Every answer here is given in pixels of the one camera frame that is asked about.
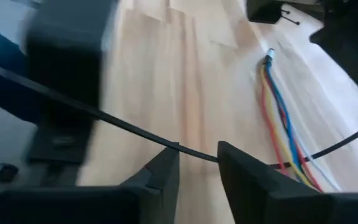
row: black cable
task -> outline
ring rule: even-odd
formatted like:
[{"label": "black cable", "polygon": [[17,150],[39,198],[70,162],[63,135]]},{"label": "black cable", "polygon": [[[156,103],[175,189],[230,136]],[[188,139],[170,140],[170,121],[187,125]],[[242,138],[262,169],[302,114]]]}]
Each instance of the black cable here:
[{"label": "black cable", "polygon": [[[196,150],[187,148],[185,146],[181,146],[175,142],[171,142],[168,139],[161,138],[160,136],[157,136],[157,135],[150,133],[146,130],[138,128],[137,126],[134,126],[133,124],[129,124],[126,121],[123,121],[119,118],[111,116],[110,114],[107,114],[99,109],[96,109],[96,108],[90,106],[90,105],[86,105],[78,100],[74,100],[73,98],[70,98],[69,96],[63,95],[53,89],[50,89],[50,88],[43,86],[37,82],[29,80],[28,78],[17,75],[15,73],[5,70],[1,67],[0,67],[0,70],[2,71],[2,72],[0,72],[0,76],[4,77],[14,83],[25,86],[33,91],[36,91],[37,93],[40,93],[43,96],[46,96],[46,97],[51,98],[55,101],[58,101],[59,103],[63,103],[64,105],[71,106],[72,108],[76,108],[76,109],[94,117],[95,119],[100,119],[100,120],[105,121],[109,124],[112,124],[119,128],[122,128],[130,133],[136,134],[140,137],[143,137],[143,138],[146,138],[153,142],[159,143],[163,146],[166,146],[166,147],[169,147],[172,149],[176,149],[180,152],[184,152],[191,156],[195,156],[197,158],[204,159],[204,160],[211,161],[211,162],[218,162],[217,157],[214,157],[214,156],[202,153],[202,152],[198,152]],[[324,149],[320,152],[313,154],[311,157],[313,159],[317,159],[322,156],[325,156],[326,154],[329,154],[329,153],[345,146],[346,144],[350,143],[351,141],[353,141],[357,138],[358,138],[358,132],[352,134],[348,138],[345,138],[341,142],[336,143],[335,145],[333,145],[331,147],[328,147],[327,149]],[[279,164],[271,164],[269,166],[274,169],[280,168]],[[286,162],[286,163],[284,163],[284,166],[290,167],[290,164]]]}]

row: wire bundle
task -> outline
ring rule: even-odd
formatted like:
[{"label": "wire bundle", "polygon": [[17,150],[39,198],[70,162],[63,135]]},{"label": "wire bundle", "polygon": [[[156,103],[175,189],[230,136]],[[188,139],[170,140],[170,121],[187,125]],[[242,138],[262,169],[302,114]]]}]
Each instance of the wire bundle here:
[{"label": "wire bundle", "polygon": [[[262,77],[262,97],[261,97],[261,109],[264,116],[264,120],[268,126],[270,138],[273,142],[273,147],[277,157],[277,161],[280,164],[280,170],[283,174],[288,175],[287,170],[285,169],[283,159],[280,155],[280,149],[284,152],[287,157],[288,162],[294,170],[294,173],[299,181],[306,184],[309,187],[314,187],[315,189],[322,191],[321,187],[317,183],[313,174],[310,172],[309,167],[306,165],[305,158],[303,154],[306,154],[309,161],[315,166],[315,168],[322,174],[322,176],[327,180],[332,188],[340,191],[340,188],[332,181],[326,173],[320,168],[310,156],[308,151],[305,148],[305,145],[300,141],[299,137],[296,135],[296,132],[291,124],[291,119],[285,106],[284,100],[274,83],[272,74],[270,73],[270,68],[272,66],[274,50],[270,49],[268,55],[265,58],[264,64],[260,68],[260,74]],[[286,145],[281,137],[279,136],[279,130],[276,125],[275,116],[273,113],[273,99],[278,109],[278,114],[280,117],[281,124],[288,138],[288,145]]]}]

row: yellow wire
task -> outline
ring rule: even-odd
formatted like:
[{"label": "yellow wire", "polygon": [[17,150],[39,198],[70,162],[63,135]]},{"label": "yellow wire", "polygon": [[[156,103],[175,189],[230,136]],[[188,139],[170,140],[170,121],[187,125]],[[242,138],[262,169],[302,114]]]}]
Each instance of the yellow wire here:
[{"label": "yellow wire", "polygon": [[[262,84],[264,85],[265,90],[269,90],[269,85],[267,84],[267,81],[265,79],[264,76],[264,65],[261,68],[261,76],[262,76]],[[265,102],[267,104],[267,116],[269,118],[269,120],[273,121],[274,120],[274,114],[273,114],[273,106],[272,106],[272,95],[270,92],[266,92],[265,94]],[[281,139],[281,137],[278,135],[278,130],[277,127],[275,125],[276,122],[273,122],[273,132],[274,132],[274,136],[276,137],[276,139],[278,139],[278,144],[280,145],[280,147],[283,149],[288,162],[290,163],[290,165],[292,166],[295,174],[303,181],[304,184],[306,184],[307,186],[313,188],[313,186],[310,184],[310,182],[308,181],[307,177],[305,175],[302,174],[302,172],[299,170],[299,168],[297,168],[297,166],[293,163],[292,160],[292,155],[290,153],[289,148],[284,144],[283,140]]]}]

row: white wire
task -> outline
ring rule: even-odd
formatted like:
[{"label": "white wire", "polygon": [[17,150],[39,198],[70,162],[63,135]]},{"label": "white wire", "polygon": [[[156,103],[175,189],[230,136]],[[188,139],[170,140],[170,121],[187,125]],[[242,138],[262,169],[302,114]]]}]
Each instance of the white wire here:
[{"label": "white wire", "polygon": [[300,148],[301,148],[302,152],[306,155],[306,157],[309,159],[309,161],[314,166],[314,168],[316,168],[316,170],[318,170],[318,172],[320,172],[320,174],[324,177],[324,179],[326,179],[326,181],[330,184],[330,186],[333,189],[335,189],[338,192],[341,192],[342,189],[340,188],[340,186],[338,186],[337,182],[334,179],[331,179],[330,177],[328,177],[326,172],[316,163],[316,161],[314,161],[314,159],[312,158],[312,156],[306,149],[305,145],[303,144],[302,140],[296,135],[297,134],[296,129],[294,127],[292,127],[292,130],[293,130],[295,138],[298,140],[298,142],[300,144]]}]

